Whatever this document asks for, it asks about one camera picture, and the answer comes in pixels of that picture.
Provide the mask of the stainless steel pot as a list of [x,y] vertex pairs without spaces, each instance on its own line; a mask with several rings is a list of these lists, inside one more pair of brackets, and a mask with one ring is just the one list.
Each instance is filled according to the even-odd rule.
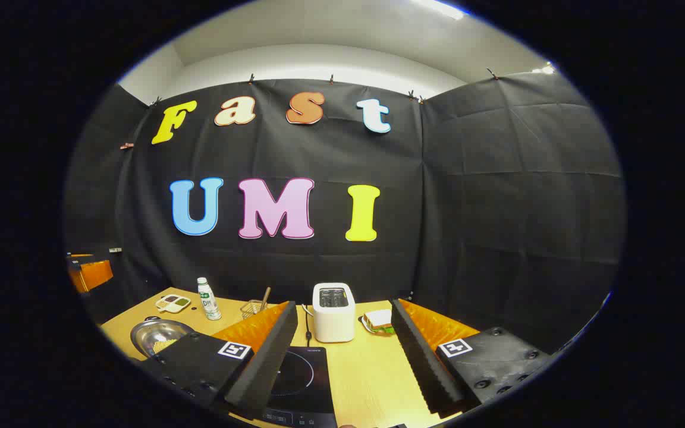
[[142,355],[152,357],[156,353],[155,344],[180,339],[193,332],[193,328],[178,320],[152,316],[131,328],[130,341]]

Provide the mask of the black induction cooktop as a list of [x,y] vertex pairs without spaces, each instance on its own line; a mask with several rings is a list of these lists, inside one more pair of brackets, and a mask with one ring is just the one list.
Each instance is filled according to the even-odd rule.
[[288,347],[259,419],[289,428],[338,428],[323,347]]

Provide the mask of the black backdrop cloth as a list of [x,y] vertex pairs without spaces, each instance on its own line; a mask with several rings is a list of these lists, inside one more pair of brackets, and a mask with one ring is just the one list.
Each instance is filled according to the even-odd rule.
[[114,87],[74,151],[63,230],[67,252],[111,260],[118,310],[200,276],[297,303],[342,282],[554,353],[606,298],[625,211],[611,139],[560,76],[423,103],[263,80],[154,106]]

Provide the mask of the white drink bottle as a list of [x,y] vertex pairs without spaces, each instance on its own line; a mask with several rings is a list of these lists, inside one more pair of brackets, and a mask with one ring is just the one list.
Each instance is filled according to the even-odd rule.
[[197,279],[197,289],[201,300],[202,309],[206,314],[207,320],[220,320],[221,312],[218,308],[212,288],[205,277]]

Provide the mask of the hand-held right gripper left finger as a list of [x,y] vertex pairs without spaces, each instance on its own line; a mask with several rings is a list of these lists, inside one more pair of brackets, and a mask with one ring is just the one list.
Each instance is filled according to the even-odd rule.
[[253,419],[268,404],[296,329],[296,302],[285,301],[216,334],[184,334],[140,367],[200,407]]

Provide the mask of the white divided dish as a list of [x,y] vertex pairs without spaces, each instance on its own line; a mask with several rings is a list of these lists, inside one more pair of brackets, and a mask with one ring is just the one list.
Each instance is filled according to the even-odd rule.
[[180,313],[183,309],[190,306],[190,298],[177,294],[168,294],[158,299],[155,307],[159,312]]

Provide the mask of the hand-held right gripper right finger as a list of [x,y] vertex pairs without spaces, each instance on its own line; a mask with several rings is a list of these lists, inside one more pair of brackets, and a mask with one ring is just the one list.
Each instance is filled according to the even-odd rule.
[[507,328],[478,331],[403,299],[391,323],[430,413],[465,412],[511,393],[552,355]]

